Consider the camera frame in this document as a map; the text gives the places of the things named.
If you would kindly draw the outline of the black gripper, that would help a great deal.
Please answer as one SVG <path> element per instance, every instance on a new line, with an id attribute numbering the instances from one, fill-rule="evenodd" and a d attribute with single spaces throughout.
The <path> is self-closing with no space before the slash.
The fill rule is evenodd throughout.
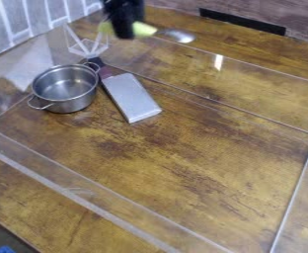
<path id="1" fill-rule="evenodd" d="M 116 37 L 132 40 L 133 23 L 145 20 L 145 0 L 103 0 L 103 5 Z"/>

